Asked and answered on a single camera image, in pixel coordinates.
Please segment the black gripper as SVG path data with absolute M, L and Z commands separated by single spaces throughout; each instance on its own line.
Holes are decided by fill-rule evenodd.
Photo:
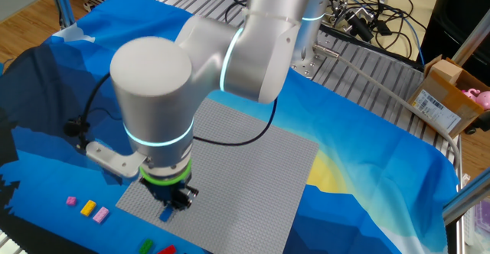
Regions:
M 199 194 L 198 189 L 188 186 L 190 180 L 191 175 L 175 184 L 159 186 L 141 177 L 139 183 L 143 185 L 152 197 L 164 208 L 167 207 L 167 204 L 171 204 L 175 210 L 187 210 Z

